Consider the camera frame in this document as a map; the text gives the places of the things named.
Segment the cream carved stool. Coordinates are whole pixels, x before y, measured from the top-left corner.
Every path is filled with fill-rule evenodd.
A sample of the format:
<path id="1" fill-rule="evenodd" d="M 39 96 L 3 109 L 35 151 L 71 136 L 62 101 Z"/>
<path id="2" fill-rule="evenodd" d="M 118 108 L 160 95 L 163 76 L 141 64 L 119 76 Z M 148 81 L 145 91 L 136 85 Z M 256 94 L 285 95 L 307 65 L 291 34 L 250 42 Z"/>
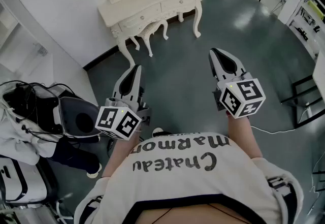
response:
<path id="1" fill-rule="evenodd" d="M 153 56 L 150 46 L 150 36 L 153 35 L 161 25 L 163 26 L 163 38 L 167 40 L 169 37 L 167 36 L 168 23 L 166 20 L 160 20 L 150 23 L 137 35 L 137 37 L 142 38 L 143 42 L 145 43 L 150 57 Z"/>

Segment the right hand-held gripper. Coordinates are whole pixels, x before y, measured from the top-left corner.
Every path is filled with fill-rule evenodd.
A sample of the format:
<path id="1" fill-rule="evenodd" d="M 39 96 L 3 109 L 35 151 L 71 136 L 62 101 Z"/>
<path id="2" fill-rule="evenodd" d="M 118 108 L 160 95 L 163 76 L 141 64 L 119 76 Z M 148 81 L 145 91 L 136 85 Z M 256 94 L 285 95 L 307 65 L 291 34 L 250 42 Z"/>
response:
<path id="1" fill-rule="evenodd" d="M 209 63 L 217 79 L 214 94 L 218 109 L 226 109 L 233 118 L 255 114 L 266 100 L 258 79 L 245 71 L 238 58 L 222 49 L 210 49 Z"/>

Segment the person's white printed shirt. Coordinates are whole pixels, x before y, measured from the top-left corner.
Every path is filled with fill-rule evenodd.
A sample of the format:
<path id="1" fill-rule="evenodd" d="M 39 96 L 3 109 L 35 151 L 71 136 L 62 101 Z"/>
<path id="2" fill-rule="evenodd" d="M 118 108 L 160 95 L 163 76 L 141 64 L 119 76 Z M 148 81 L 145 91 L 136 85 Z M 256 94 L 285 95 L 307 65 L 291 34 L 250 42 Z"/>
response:
<path id="1" fill-rule="evenodd" d="M 77 206 L 74 224 L 134 224 L 145 210 L 220 204 L 251 224 L 294 224 L 303 206 L 294 176 L 250 158 L 218 133 L 154 137 L 135 146 Z"/>

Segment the white black equipment case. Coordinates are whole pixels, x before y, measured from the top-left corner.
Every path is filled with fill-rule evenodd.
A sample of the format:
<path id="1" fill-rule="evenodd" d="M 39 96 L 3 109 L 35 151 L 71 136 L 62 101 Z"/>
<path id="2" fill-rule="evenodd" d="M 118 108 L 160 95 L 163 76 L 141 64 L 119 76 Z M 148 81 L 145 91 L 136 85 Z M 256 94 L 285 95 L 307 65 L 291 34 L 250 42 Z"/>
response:
<path id="1" fill-rule="evenodd" d="M 37 166 L 0 157 L 0 199 L 7 204 L 35 204 L 47 197 L 47 187 Z"/>

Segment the grey black office chair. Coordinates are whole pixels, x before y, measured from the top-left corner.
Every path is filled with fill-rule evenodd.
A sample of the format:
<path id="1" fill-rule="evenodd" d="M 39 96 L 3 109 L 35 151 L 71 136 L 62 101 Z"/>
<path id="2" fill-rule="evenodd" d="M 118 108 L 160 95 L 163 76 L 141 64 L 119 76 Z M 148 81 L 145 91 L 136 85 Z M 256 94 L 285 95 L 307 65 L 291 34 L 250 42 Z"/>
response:
<path id="1" fill-rule="evenodd" d="M 59 98 L 58 106 L 53 108 L 56 131 L 72 138 L 90 138 L 98 135 L 95 128 L 99 107 L 83 99 L 73 97 Z"/>

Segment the person's left forearm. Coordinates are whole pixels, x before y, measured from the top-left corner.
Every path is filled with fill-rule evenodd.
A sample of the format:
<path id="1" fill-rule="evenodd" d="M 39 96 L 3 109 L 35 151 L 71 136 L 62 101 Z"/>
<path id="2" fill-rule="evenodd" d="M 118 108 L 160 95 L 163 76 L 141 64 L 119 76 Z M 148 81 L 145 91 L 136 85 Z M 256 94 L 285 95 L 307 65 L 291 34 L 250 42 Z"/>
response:
<path id="1" fill-rule="evenodd" d="M 141 126 L 139 126 L 128 141 L 117 140 L 110 159 L 104 168 L 102 178 L 111 177 L 130 152 L 140 143 Z"/>

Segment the person's right forearm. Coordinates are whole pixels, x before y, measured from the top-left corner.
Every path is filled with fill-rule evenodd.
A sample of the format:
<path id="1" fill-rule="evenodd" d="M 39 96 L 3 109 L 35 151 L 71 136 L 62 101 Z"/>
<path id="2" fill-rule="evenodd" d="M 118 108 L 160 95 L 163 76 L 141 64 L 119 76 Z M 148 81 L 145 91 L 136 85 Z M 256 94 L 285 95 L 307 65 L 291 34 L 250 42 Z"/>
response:
<path id="1" fill-rule="evenodd" d="M 252 127 L 247 117 L 233 118 L 226 112 L 228 118 L 228 133 L 232 139 L 250 158 L 261 158 L 263 154 L 256 142 Z"/>

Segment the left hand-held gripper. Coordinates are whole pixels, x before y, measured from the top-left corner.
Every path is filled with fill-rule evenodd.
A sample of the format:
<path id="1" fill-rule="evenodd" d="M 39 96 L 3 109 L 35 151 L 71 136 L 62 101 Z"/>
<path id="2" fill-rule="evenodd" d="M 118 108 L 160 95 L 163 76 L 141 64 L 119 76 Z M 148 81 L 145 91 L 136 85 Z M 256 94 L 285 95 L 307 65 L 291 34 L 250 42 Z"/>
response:
<path id="1" fill-rule="evenodd" d="M 100 107 L 95 128 L 108 137 L 129 140 L 139 125 L 150 125 L 151 109 L 142 101 L 142 66 L 126 70 L 116 81 L 113 96 Z"/>

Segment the black metal frame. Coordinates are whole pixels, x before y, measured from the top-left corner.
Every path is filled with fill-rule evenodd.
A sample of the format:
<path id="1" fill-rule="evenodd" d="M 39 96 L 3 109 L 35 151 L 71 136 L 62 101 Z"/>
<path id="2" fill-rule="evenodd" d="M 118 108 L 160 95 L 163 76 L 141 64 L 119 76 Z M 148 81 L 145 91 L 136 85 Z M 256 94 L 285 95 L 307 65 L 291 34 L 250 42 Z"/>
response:
<path id="1" fill-rule="evenodd" d="M 302 96 L 305 96 L 313 91 L 316 91 L 318 90 L 317 88 L 317 85 L 314 83 L 314 85 L 306 90 L 303 90 L 302 92 L 298 92 L 297 91 L 297 87 L 299 85 L 302 85 L 308 81 L 313 81 L 313 76 L 312 75 L 309 75 L 299 81 L 296 81 L 294 83 L 291 84 L 291 90 L 292 90 L 292 96 L 289 97 L 289 98 L 286 98 L 284 100 L 282 100 L 280 103 L 282 105 L 287 105 L 289 107 L 292 108 L 292 113 L 293 113 L 293 116 L 294 116 L 294 120 L 293 120 L 293 125 L 294 125 L 294 130 L 302 127 L 302 126 L 305 126 L 307 125 L 308 123 L 311 123 L 312 121 L 320 118 L 321 116 L 325 115 L 325 108 L 323 110 L 321 110 L 320 112 L 318 112 L 317 114 L 315 115 L 312 115 L 310 118 L 304 120 L 304 121 L 301 121 L 299 122 L 298 121 L 298 118 L 297 118 L 297 112 L 298 112 L 298 108 L 303 108 L 303 109 L 308 109 L 308 108 L 311 108 L 311 106 L 323 101 L 323 98 L 318 98 L 314 101 L 312 101 L 311 103 L 309 103 L 308 105 L 299 105 L 298 103 L 298 99 L 301 98 Z"/>

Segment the white storage shelf rack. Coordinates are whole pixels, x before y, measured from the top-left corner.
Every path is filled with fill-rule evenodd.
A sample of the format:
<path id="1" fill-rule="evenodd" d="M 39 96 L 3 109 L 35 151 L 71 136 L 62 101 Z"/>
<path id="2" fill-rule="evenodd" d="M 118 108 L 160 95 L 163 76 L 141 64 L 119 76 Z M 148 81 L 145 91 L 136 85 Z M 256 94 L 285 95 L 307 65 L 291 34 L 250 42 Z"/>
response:
<path id="1" fill-rule="evenodd" d="M 314 61 L 325 54 L 325 0 L 300 0 L 287 26 Z"/>

